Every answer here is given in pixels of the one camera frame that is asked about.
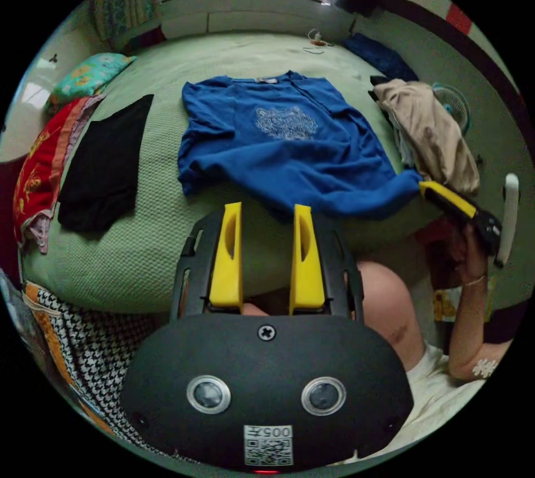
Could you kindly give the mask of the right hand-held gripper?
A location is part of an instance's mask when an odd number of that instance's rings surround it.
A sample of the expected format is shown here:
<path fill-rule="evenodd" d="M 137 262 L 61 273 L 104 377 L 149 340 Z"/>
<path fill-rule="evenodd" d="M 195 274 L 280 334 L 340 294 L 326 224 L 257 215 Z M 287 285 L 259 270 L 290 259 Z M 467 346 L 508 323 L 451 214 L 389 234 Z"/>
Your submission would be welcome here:
<path fill-rule="evenodd" d="M 465 219 L 470 224 L 482 249 L 487 255 L 497 255 L 502 233 L 501 222 L 487 211 L 477 211 L 476 206 L 455 191 L 436 181 L 421 181 L 422 197 L 443 213 L 456 219 Z"/>

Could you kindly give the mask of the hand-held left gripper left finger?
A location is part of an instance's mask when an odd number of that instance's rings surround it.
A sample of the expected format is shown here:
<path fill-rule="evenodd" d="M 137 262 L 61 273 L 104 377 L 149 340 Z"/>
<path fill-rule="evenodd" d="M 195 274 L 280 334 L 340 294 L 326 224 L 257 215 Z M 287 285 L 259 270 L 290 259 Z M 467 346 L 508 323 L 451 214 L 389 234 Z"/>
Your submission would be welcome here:
<path fill-rule="evenodd" d="M 241 217 L 242 203 L 225 205 L 209 294 L 213 307 L 243 306 Z"/>

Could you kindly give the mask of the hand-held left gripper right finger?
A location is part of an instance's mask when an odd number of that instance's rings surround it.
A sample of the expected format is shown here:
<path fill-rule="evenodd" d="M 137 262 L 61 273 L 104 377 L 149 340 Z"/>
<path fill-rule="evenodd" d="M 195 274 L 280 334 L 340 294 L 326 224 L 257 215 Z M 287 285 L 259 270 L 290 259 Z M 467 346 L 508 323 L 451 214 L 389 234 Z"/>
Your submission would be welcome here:
<path fill-rule="evenodd" d="M 323 276 L 310 207 L 295 205 L 293 237 L 289 305 L 322 306 Z"/>

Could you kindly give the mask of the person's right hand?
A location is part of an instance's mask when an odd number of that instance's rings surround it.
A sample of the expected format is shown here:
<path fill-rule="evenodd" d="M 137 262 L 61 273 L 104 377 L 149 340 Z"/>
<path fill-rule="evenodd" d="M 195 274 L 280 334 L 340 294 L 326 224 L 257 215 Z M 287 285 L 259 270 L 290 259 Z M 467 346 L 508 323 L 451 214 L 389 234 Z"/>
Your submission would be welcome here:
<path fill-rule="evenodd" d="M 448 249 L 463 286 L 473 286 L 487 279 L 488 256 L 471 224 L 452 233 Z"/>

